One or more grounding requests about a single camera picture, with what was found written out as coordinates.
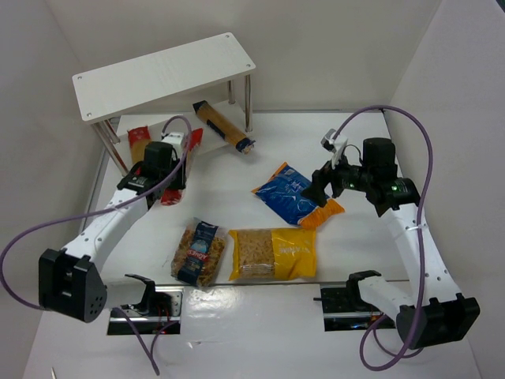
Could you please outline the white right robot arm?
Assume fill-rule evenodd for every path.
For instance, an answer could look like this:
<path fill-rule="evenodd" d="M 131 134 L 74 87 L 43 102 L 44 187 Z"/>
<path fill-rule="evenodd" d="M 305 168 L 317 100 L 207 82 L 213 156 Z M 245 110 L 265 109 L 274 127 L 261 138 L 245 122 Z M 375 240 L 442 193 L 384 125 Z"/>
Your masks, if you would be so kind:
<path fill-rule="evenodd" d="M 414 182 L 398 176 L 395 145 L 387 138 L 363 142 L 358 165 L 348 162 L 348 140 L 330 131 L 321 141 L 332 157 L 312 173 L 303 197 L 325 205 L 345 190 L 365 194 L 387 226 L 411 284 L 407 294 L 375 270 L 349 275 L 346 289 L 356 306 L 369 304 L 395 323 L 408 349 L 418 350 L 461 340 L 480 314 L 475 298 L 465 297 L 443 263 L 423 216 Z"/>

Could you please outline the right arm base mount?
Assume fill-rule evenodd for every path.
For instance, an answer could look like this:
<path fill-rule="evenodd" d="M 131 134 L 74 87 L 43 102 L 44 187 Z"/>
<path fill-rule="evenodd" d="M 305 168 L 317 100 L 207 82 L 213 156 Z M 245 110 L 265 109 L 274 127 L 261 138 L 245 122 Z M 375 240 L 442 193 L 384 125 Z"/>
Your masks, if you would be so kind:
<path fill-rule="evenodd" d="M 364 331 L 382 315 L 375 306 L 355 303 L 342 286 L 320 286 L 313 301 L 322 309 L 325 332 Z"/>

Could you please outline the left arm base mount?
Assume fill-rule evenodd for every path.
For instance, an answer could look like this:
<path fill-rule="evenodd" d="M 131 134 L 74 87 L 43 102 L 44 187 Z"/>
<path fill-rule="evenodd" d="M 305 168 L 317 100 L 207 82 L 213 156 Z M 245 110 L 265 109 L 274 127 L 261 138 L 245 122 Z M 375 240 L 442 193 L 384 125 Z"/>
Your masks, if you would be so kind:
<path fill-rule="evenodd" d="M 155 293 L 145 304 L 119 306 L 141 336 L 179 335 L 184 287 L 157 286 Z"/>

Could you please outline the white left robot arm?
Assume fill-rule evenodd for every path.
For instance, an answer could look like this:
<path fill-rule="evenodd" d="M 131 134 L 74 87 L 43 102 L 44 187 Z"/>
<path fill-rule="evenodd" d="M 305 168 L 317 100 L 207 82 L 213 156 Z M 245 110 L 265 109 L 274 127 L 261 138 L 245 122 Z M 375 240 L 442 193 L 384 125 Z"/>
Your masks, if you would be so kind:
<path fill-rule="evenodd" d="M 172 182 L 182 184 L 188 143 L 154 141 L 144 159 L 117 184 L 105 209 L 74 240 L 39 258 L 39 305 L 90 323 L 106 307 L 111 290 L 101 271 L 115 246 L 162 197 Z"/>

